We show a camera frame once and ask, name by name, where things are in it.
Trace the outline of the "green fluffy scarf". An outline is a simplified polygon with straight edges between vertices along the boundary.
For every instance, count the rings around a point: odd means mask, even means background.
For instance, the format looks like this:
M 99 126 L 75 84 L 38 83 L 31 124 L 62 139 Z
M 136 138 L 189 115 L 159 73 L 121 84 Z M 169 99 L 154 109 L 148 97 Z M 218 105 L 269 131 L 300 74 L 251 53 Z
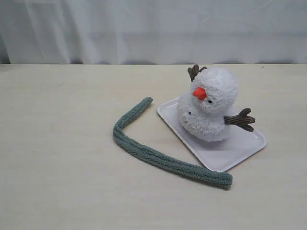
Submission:
M 124 133 L 124 128 L 138 119 L 151 105 L 153 100 L 152 97 L 143 98 L 120 117 L 113 127 L 114 142 L 133 157 L 161 170 L 210 186 L 225 190 L 230 189 L 233 183 L 231 174 L 211 171 L 207 168 L 175 159 L 137 142 Z

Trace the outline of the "white plush snowman toy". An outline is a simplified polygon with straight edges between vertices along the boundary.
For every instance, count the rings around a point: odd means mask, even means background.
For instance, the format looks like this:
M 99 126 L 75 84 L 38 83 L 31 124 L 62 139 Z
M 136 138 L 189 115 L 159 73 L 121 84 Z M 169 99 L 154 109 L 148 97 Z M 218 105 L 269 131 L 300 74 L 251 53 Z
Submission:
M 183 128 L 206 142 L 223 141 L 236 126 L 253 132 L 255 118 L 251 109 L 234 109 L 238 83 L 232 72 L 221 67 L 207 68 L 198 64 L 187 69 L 190 88 L 177 103 L 178 120 Z

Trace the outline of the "white plastic tray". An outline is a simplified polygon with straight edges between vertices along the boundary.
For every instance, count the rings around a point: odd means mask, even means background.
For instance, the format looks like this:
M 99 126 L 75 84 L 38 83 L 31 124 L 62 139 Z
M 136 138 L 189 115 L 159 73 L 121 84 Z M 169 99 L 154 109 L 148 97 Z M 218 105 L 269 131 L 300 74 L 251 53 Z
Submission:
M 207 169 L 226 172 L 267 145 L 265 136 L 257 129 L 253 132 L 231 128 L 230 138 L 218 142 L 204 142 L 187 132 L 178 121 L 178 98 L 160 104 L 157 113 L 180 141 Z

